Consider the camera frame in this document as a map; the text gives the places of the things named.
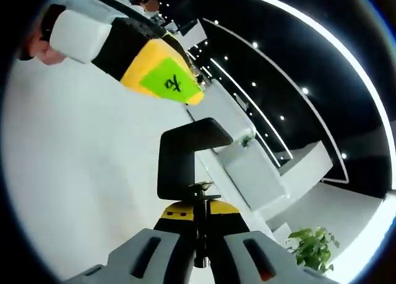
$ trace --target white floor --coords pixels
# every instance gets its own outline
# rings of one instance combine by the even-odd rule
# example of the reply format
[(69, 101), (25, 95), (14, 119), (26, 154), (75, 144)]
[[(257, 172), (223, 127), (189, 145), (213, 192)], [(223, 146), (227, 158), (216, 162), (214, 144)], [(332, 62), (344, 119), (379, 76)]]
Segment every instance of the white floor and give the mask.
[[(157, 197), (161, 134), (183, 106), (138, 95), (90, 64), (18, 62), (3, 117), (9, 194), (39, 255), (61, 279), (94, 264), (170, 202)], [(197, 179), (209, 179), (197, 161)], [(211, 283), (210, 270), (191, 283)]]

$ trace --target green label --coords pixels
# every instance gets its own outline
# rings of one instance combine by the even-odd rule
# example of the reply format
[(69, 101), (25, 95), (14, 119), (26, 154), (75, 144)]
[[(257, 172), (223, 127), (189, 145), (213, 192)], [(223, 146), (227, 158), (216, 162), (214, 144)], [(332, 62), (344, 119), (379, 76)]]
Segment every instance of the green label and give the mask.
[(183, 103), (200, 92), (197, 82), (172, 58), (164, 59), (143, 77), (140, 84), (159, 97)]

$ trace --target potted plant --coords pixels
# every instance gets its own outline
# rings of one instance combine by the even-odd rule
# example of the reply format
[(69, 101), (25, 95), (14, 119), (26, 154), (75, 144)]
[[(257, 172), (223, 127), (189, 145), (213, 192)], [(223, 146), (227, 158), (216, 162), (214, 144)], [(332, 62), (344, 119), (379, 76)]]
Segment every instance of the potted plant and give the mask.
[(297, 240), (298, 246), (287, 249), (296, 257), (298, 265), (304, 264), (320, 273), (334, 270), (333, 265), (326, 266), (331, 256), (329, 244), (332, 243), (338, 248), (340, 243), (324, 227), (317, 228), (315, 232), (310, 228), (295, 231), (286, 242), (289, 243), (292, 239)]

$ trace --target ceiling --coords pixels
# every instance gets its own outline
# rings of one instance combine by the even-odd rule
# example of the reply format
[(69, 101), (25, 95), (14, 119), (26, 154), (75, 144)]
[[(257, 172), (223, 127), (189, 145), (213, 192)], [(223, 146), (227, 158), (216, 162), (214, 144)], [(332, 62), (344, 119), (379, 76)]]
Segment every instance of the ceiling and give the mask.
[[(326, 177), (345, 179), (340, 161), (324, 128), (296, 89), (262, 56), (239, 39), (204, 21), (209, 19), (235, 32), (281, 67), (300, 88), (329, 128), (338, 148), (345, 139), (371, 132), (382, 121), (372, 96), (347, 60), (324, 37), (297, 18), (259, 0), (160, 0), (160, 12), (183, 26), (200, 19), (208, 45), (190, 52), (199, 67), (210, 66), (230, 93), (238, 89), (211, 62), (218, 62), (268, 117), (290, 150), (323, 140), (334, 168)], [(377, 29), (360, 0), (280, 0), (312, 17), (330, 30), (356, 57), (370, 76), (391, 121), (396, 119), (396, 75), (386, 47), (388, 35)], [(250, 106), (247, 113), (261, 134), (270, 135), (271, 148), (284, 148), (268, 124)], [(370, 196), (383, 197), (390, 189), (389, 153), (381, 157), (360, 153), (344, 160), (349, 184), (332, 183)]]

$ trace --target black ceiling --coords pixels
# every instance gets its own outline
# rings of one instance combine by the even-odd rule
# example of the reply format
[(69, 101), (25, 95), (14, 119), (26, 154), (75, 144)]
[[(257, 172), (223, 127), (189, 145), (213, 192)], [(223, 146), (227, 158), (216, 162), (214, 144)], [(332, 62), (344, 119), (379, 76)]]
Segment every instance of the black ceiling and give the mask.
[[(259, 49), (299, 87), (307, 87), (310, 101), (343, 152), (342, 139), (372, 131), (382, 126), (382, 121), (356, 71), (324, 37), (290, 14), (259, 0), (160, 1), (164, 3), (161, 13), (169, 15), (177, 24), (201, 20), (209, 44), (199, 45), (201, 53), (191, 48), (193, 55), (200, 56), (195, 62), (199, 67), (209, 65), (214, 77), (223, 77), (222, 84), (230, 93), (238, 93), (234, 84), (212, 65), (210, 58), (221, 64), (260, 106), (291, 150), (323, 140), (334, 163), (327, 177), (345, 179), (329, 138), (301, 95), (254, 50), (203, 19), (217, 20), (247, 41), (258, 42)], [(376, 86), (389, 119), (396, 119), (396, 75), (389, 53), (392, 44), (387, 44), (391, 36), (378, 29), (378, 19), (371, 16), (364, 0), (280, 1), (318, 21), (351, 51)], [(247, 112), (253, 114), (251, 118), (260, 133), (271, 134), (254, 108)], [(275, 137), (267, 140), (275, 151), (283, 150)], [(345, 160), (350, 184), (339, 186), (383, 197), (390, 188), (389, 157), (359, 157), (361, 159), (354, 159), (349, 155)], [(365, 173), (358, 167), (371, 170)]]

